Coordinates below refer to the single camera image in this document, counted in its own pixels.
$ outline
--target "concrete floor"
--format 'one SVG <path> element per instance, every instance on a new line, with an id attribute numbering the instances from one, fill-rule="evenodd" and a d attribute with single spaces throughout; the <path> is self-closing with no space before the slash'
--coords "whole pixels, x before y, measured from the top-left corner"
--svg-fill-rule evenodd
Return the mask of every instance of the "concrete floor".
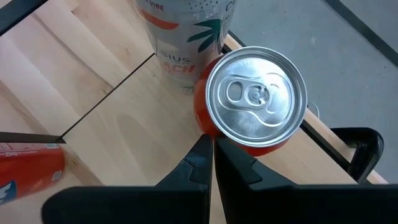
<path id="1" fill-rule="evenodd" d="M 342 2 L 398 50 L 397 1 Z M 397 67 L 322 0 L 239 1 L 231 30 L 246 45 L 291 59 L 306 81 L 309 101 L 329 127 L 378 130 L 385 149 L 376 170 L 398 183 Z"/>

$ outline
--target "beverage can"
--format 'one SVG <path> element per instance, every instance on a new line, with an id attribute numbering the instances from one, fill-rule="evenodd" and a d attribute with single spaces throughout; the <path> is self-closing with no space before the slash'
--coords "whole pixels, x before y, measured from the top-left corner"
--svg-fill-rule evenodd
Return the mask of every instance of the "beverage can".
<path id="1" fill-rule="evenodd" d="M 0 205 L 56 183 L 64 168 L 57 144 L 0 143 Z"/>
<path id="2" fill-rule="evenodd" d="M 223 133 L 260 156 L 280 148 L 299 128 L 307 91 L 300 72 L 282 54 L 244 47 L 205 70 L 194 100 L 205 133 Z"/>
<path id="3" fill-rule="evenodd" d="M 202 70 L 217 58 L 237 0 L 136 0 L 163 73 L 192 92 Z"/>

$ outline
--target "red can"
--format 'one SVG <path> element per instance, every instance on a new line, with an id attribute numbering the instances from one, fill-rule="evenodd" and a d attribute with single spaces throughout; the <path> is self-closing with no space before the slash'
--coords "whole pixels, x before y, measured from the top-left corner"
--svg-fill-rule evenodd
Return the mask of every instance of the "red can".
<path id="1" fill-rule="evenodd" d="M 282 147 L 305 116 L 300 72 L 282 54 L 244 47 L 211 62 L 194 91 L 201 130 L 224 134 L 253 156 Z"/>
<path id="2" fill-rule="evenodd" d="M 64 168 L 57 144 L 0 143 L 0 205 L 51 186 Z"/>

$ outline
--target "pull tab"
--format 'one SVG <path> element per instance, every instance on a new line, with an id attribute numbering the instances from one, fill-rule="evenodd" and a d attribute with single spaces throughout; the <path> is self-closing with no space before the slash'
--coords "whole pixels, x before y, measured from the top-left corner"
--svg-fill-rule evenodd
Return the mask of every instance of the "pull tab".
<path id="1" fill-rule="evenodd" d="M 259 110 L 271 100 L 265 84 L 247 78 L 232 76 L 226 81 L 226 99 L 238 108 Z"/>

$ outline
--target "wooden table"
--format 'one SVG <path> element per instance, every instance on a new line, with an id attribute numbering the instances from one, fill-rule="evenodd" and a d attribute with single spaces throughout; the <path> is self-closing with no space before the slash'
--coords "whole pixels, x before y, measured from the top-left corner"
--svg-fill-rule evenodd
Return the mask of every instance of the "wooden table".
<path id="1" fill-rule="evenodd" d="M 231 36 L 226 45 L 241 47 Z M 0 105 L 0 131 L 60 135 L 67 155 L 60 183 L 0 207 L 5 223 L 40 223 L 44 201 L 67 187 L 155 185 L 201 135 L 192 95 L 162 76 L 130 0 L 49 0 L 7 31 Z M 305 120 L 352 158 L 308 110 Z M 259 160 L 298 184 L 355 183 L 301 129 Z M 368 180 L 386 183 L 374 171 Z M 211 222 L 225 222 L 215 179 L 211 199 Z"/>

